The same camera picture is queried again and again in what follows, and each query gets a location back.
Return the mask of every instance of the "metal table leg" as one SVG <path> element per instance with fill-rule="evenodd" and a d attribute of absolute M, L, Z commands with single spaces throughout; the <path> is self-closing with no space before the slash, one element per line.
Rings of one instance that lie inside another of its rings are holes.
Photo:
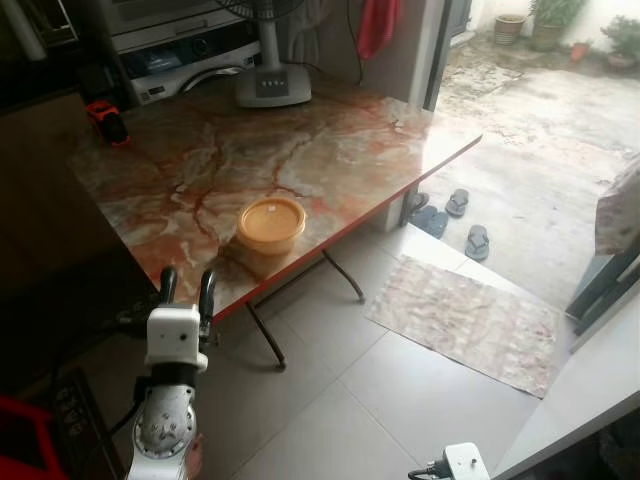
<path fill-rule="evenodd" d="M 251 317 L 258 325 L 258 328 L 262 332 L 262 335 L 264 335 L 264 338 L 267 339 L 267 342 L 269 342 L 269 346 L 273 350 L 273 353 L 275 353 L 276 357 L 278 358 L 278 368 L 284 370 L 285 368 L 287 368 L 287 363 L 284 360 L 284 355 L 282 354 L 282 350 L 280 350 L 278 342 L 276 342 L 276 340 L 273 338 L 271 332 L 267 329 L 267 326 L 264 324 L 264 322 L 258 315 L 258 312 L 255 311 L 253 306 L 248 302 L 246 303 L 246 305 L 247 310 L 249 310 L 249 313 L 251 314 Z"/>
<path fill-rule="evenodd" d="M 358 285 L 358 282 L 356 282 L 356 280 L 349 275 L 344 268 L 342 268 L 338 262 L 336 262 L 333 257 L 331 255 L 329 255 L 329 252 L 327 252 L 326 250 L 322 251 L 322 254 L 324 255 L 324 258 L 327 259 L 327 261 L 333 266 L 333 268 L 335 268 L 336 270 L 338 270 L 338 272 L 340 272 L 340 274 L 347 279 L 347 282 L 349 282 L 351 284 L 351 286 L 353 287 L 353 289 L 356 291 L 356 293 L 358 294 L 358 302 L 359 303 L 364 303 L 366 301 L 366 297 L 364 296 L 364 292 L 362 291 L 362 289 L 360 288 L 360 285 Z"/>

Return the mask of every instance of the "marble table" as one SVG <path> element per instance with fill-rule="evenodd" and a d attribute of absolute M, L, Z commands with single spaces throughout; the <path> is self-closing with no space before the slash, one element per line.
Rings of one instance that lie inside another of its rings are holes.
<path fill-rule="evenodd" d="M 242 110 L 222 81 L 123 118 L 130 146 L 87 135 L 69 165 L 156 287 L 163 267 L 178 269 L 177 302 L 195 303 L 215 268 L 216 321 L 480 140 L 468 125 L 324 78 L 306 105 Z M 275 195 L 303 205 L 306 229 L 290 254 L 263 257 L 238 243 L 236 218 Z"/>

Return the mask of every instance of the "outdoor courtyard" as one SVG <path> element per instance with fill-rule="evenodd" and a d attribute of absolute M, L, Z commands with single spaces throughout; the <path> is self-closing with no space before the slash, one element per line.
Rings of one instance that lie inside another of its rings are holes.
<path fill-rule="evenodd" d="M 452 48 L 436 112 L 482 130 L 482 142 L 421 185 L 444 209 L 469 191 L 442 241 L 464 251 L 471 225 L 488 230 L 484 265 L 558 308 L 594 254 L 598 198 L 640 153 L 640 74 L 598 55 L 502 47 L 482 34 Z"/>

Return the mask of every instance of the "orange bowl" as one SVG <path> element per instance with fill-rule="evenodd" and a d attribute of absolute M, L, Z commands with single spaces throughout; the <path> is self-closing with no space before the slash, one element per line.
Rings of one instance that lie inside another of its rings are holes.
<path fill-rule="evenodd" d="M 263 255 L 291 251 L 304 231 L 306 214 L 302 205 L 284 197 L 267 197 L 253 202 L 238 217 L 238 240 Z"/>

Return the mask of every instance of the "fan base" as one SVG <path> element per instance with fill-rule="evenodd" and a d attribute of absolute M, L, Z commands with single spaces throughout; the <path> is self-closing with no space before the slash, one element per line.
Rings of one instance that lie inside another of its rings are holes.
<path fill-rule="evenodd" d="M 258 67 L 236 78 L 236 102 L 240 107 L 283 107 L 311 100 L 309 74 L 300 65 L 281 65 L 276 70 Z"/>

